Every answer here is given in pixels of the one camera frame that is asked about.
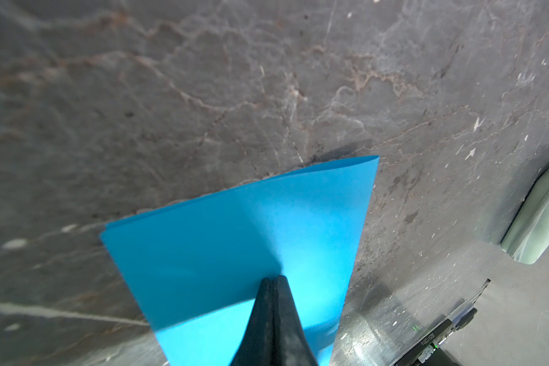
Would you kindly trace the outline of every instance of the gray marble surface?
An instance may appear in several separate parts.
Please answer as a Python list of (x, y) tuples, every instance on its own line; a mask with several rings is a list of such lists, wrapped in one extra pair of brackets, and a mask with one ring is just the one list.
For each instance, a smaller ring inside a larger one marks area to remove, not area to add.
[(549, 163), (549, 1), (0, 1), (0, 365), (162, 365), (103, 225), (362, 155), (334, 365), (500, 260)]

